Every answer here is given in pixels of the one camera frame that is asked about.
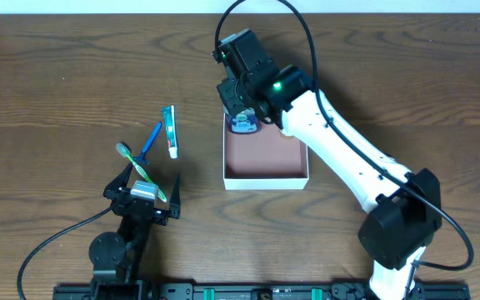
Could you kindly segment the black mounting rail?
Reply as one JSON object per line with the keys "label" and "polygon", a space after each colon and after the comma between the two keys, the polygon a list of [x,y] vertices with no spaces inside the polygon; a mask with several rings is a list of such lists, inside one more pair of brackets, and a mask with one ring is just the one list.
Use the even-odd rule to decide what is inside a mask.
{"label": "black mounting rail", "polygon": [[157,300],[353,300],[374,299],[361,282],[334,282],[328,285],[256,286],[192,285],[166,283],[159,287],[133,285],[89,286],[61,284],[53,289],[56,300],[157,299]]}

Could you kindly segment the green toothpaste tube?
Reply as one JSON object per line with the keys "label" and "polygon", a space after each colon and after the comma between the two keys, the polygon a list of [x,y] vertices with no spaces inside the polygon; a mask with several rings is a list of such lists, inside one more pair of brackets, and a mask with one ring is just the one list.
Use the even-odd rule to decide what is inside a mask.
{"label": "green toothpaste tube", "polygon": [[168,142],[168,151],[171,159],[178,158],[178,140],[175,112],[176,108],[174,106],[162,108],[162,116]]}

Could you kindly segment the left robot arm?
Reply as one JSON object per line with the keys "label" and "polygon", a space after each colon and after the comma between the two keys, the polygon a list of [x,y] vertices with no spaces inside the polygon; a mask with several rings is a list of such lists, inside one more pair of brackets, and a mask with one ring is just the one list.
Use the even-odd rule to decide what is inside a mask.
{"label": "left robot arm", "polygon": [[122,218],[115,232],[104,232],[91,242],[88,255],[93,264],[92,300],[154,299],[156,287],[138,277],[139,264],[148,243],[151,227],[165,226],[181,215],[180,178],[177,177],[167,207],[159,208],[158,188],[136,181],[128,187],[133,165],[128,164],[105,188],[103,196],[111,210]]}

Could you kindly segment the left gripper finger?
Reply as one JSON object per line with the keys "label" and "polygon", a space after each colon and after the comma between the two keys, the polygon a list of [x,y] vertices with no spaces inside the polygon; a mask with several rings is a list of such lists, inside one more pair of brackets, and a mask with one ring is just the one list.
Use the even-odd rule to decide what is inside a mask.
{"label": "left gripper finger", "polygon": [[170,206],[171,207],[180,207],[181,200],[180,200],[180,178],[181,175],[178,174],[176,176],[176,180],[172,189],[171,197],[170,197]]}
{"label": "left gripper finger", "polygon": [[128,184],[133,165],[129,163],[104,189],[105,193],[116,192],[125,188]]}

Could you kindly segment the white box with pink interior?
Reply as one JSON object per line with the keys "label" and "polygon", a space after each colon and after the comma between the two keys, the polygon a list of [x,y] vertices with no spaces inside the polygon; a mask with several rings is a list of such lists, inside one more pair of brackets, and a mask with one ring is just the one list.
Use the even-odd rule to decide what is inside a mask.
{"label": "white box with pink interior", "polygon": [[309,180],[308,147],[278,127],[236,134],[223,121],[222,178],[229,190],[302,190]]}

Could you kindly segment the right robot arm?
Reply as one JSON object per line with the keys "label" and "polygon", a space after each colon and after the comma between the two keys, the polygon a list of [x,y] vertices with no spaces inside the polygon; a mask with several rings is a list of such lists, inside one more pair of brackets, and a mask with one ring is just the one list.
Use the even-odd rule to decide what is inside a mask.
{"label": "right robot arm", "polygon": [[427,169],[412,173],[383,154],[329,103],[315,78],[274,62],[226,63],[217,90],[227,113],[253,109],[265,123],[311,148],[347,185],[367,218],[358,238],[373,258],[368,287],[379,299],[402,299],[419,258],[442,225],[440,184]]}

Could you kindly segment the blue disposable razor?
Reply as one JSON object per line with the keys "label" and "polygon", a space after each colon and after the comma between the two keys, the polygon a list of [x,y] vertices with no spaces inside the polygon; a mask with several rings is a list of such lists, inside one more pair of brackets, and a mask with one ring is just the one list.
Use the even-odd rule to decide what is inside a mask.
{"label": "blue disposable razor", "polygon": [[147,141],[145,142],[143,148],[142,148],[142,151],[140,152],[139,155],[137,156],[134,156],[133,159],[137,162],[137,163],[141,163],[141,164],[145,164],[145,165],[148,165],[150,162],[146,159],[146,156],[149,152],[149,150],[151,149],[154,141],[156,140],[158,134],[160,133],[161,129],[162,129],[162,126],[163,126],[163,123],[162,122],[158,122],[156,124],[156,126],[154,127],[154,129],[152,130],[150,136],[148,137]]}

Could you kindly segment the green and white toothbrush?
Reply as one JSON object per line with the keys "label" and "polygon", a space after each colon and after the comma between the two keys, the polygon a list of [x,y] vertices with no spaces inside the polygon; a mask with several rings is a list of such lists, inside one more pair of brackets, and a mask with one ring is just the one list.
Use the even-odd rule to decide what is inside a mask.
{"label": "green and white toothbrush", "polygon": [[[148,183],[154,183],[151,178],[148,176],[148,174],[146,173],[146,171],[143,169],[142,166],[140,166],[134,159],[133,159],[133,156],[131,155],[131,152],[129,151],[128,147],[125,146],[123,143],[119,142],[116,144],[116,150],[118,151],[118,153],[126,158],[132,165],[133,167],[135,168],[135,170],[137,171],[137,173],[143,178],[143,181],[144,182],[148,182]],[[157,185],[157,188],[158,188],[158,199],[160,201],[162,201],[163,203],[165,203],[167,201],[167,198],[166,198],[166,195],[164,194],[164,192],[162,191],[162,189]]]}

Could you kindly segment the blue bottle with clear cap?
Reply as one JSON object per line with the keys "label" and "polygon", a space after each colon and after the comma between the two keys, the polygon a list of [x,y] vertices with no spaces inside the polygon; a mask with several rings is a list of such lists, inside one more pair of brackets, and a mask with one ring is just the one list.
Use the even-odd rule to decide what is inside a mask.
{"label": "blue bottle with clear cap", "polygon": [[226,113],[225,117],[228,130],[234,134],[253,134],[262,129],[262,125],[252,108],[245,109],[237,115]]}

